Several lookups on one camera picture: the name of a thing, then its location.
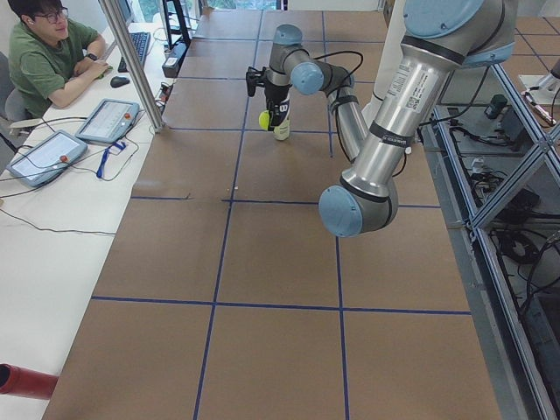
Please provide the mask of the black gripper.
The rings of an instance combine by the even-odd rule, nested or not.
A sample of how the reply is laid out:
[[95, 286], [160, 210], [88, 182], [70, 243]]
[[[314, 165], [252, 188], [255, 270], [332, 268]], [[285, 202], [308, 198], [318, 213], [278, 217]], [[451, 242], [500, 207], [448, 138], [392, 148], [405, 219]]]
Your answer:
[[278, 86], [270, 81], [265, 83], [266, 128], [279, 127], [288, 118], [290, 110], [290, 88], [290, 85]]

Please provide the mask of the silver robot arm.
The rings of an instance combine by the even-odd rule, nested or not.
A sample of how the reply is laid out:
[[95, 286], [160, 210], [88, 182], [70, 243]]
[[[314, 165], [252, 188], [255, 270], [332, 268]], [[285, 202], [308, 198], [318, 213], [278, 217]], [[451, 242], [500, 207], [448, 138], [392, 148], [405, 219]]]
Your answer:
[[434, 109], [448, 75], [461, 67], [507, 60], [515, 44], [516, 1], [407, 1], [402, 10], [402, 58], [372, 122], [366, 122], [345, 68], [314, 59], [292, 24], [276, 28], [267, 93], [284, 100], [290, 88], [325, 94], [350, 167], [318, 202], [325, 228], [354, 237], [385, 228], [396, 216], [393, 173], [424, 118]]

